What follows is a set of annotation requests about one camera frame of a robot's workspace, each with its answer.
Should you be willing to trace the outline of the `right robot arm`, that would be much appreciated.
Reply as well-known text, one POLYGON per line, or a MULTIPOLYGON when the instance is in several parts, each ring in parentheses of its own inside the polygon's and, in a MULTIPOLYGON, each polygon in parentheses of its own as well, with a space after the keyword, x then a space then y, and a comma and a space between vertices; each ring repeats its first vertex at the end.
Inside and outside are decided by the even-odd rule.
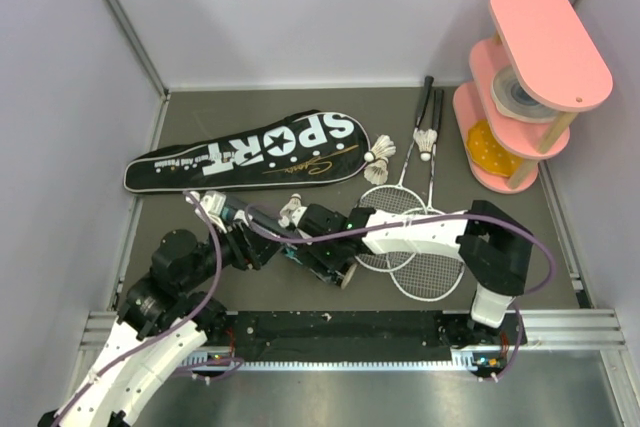
POLYGON ((466 327, 481 343, 502 332, 508 309, 525 292, 529 232, 485 201, 452 214, 357 207, 349 216, 311 204, 295 212, 294 225, 306 246, 344 248, 362 266, 388 273, 418 302, 448 297, 470 273, 476 288, 466 327))

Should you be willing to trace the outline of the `white shuttlecock pair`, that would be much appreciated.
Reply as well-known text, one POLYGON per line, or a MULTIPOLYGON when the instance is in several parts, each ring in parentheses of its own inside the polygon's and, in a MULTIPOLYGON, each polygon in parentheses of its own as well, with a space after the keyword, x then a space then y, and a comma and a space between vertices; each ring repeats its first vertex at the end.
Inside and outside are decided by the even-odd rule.
POLYGON ((388 159, 378 158, 368 163, 364 169, 364 178, 372 185, 383 185, 388 180, 388 159))
POLYGON ((388 159, 396 153, 394 141, 386 134, 380 135, 370 149, 364 154, 366 163, 373 163, 380 159, 388 159))

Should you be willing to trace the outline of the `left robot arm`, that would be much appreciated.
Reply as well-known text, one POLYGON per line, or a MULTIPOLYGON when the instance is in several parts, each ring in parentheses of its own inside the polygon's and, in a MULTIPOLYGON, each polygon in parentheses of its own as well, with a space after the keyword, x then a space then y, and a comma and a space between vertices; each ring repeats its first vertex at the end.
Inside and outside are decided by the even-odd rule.
POLYGON ((73 396, 45 413, 42 426, 132 426, 183 360, 227 335, 226 310, 198 286, 224 268, 260 268, 278 244, 244 228, 200 241, 166 234, 149 272, 129 288, 98 358, 73 396))

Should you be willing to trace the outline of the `black shuttlecock tube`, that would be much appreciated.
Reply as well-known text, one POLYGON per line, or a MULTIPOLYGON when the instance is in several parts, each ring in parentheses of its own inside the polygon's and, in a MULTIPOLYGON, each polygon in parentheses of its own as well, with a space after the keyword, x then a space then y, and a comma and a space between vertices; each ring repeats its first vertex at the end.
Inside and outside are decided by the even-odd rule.
POLYGON ((292 194, 277 218, 236 197, 225 200, 221 215, 229 222, 242 221, 253 233, 262 233, 265 240, 278 243, 288 258, 325 283, 344 288, 354 275, 356 244, 347 238, 334 237, 349 228, 348 218, 319 204, 305 206, 297 193, 292 194), (333 238, 322 242, 309 240, 323 236, 333 238), (293 242, 302 238, 308 241, 293 242))

